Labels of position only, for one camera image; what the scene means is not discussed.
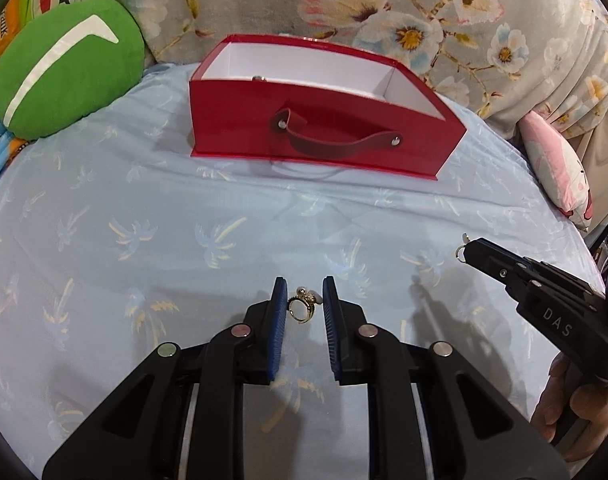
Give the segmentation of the person's right hand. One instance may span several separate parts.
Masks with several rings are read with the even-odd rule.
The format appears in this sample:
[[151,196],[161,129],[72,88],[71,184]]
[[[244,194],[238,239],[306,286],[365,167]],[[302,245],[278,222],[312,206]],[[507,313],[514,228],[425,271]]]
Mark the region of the person's right hand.
[[569,359],[562,353],[552,361],[548,382],[530,422],[551,442],[566,405],[569,405],[579,419],[586,420],[588,426],[563,454],[566,462],[575,463],[593,455],[608,435],[608,387],[584,385],[566,400],[564,382],[569,364]]

